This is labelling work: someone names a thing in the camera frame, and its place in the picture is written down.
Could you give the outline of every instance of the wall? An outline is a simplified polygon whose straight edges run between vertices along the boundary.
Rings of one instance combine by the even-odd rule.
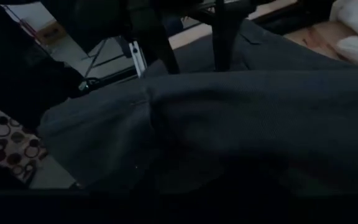
[[[8,6],[18,18],[25,20],[35,30],[40,30],[45,24],[53,20],[53,16],[40,3],[26,4],[20,6]]]

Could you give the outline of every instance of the circle pattern fabric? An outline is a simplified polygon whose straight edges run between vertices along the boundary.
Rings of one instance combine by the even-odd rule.
[[[0,111],[0,165],[10,168],[12,175],[26,181],[47,150],[39,138],[17,121]]]

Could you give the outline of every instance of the dark gray fabric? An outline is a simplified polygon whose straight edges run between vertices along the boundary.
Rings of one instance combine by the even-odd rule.
[[[240,175],[249,159],[273,160],[358,190],[358,66],[249,21],[242,28],[233,68],[243,71],[211,73],[206,42],[178,49],[189,73],[164,75],[156,63],[147,73],[162,77],[52,108],[39,128],[46,147],[79,183],[115,193],[145,182],[162,193],[198,189],[233,157]]]

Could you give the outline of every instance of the metal stand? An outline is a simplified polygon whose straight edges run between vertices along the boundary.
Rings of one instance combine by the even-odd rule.
[[[137,76],[142,78],[142,74],[147,68],[146,59],[144,58],[142,49],[140,49],[137,41],[129,43],[129,48],[131,50],[132,59],[134,59]]]

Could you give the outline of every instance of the floor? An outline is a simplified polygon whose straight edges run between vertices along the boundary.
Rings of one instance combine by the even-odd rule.
[[[250,15],[255,18],[262,14],[269,13],[283,6],[289,5],[296,0],[278,0],[271,4],[263,5]],[[197,21],[186,20],[185,26],[193,26]],[[349,36],[351,30],[343,28],[341,25],[332,22],[319,24],[307,29],[296,31],[286,35],[286,38],[308,47],[311,50],[327,55],[328,57],[341,59],[334,51],[333,45],[340,39]],[[181,34],[170,38],[170,43],[174,49],[186,45],[200,37],[206,36],[212,32],[211,27],[205,24],[198,25],[188,29]],[[82,75],[88,77],[102,78],[122,69],[133,66],[131,59],[120,56],[121,48],[114,39],[107,40],[104,44],[100,43],[87,55],[81,48],[69,37],[62,40],[52,50],[52,57],[55,60],[64,61],[77,69]],[[42,163],[38,175],[33,181],[33,188],[68,188],[75,180],[65,171],[52,157],[48,156]]]

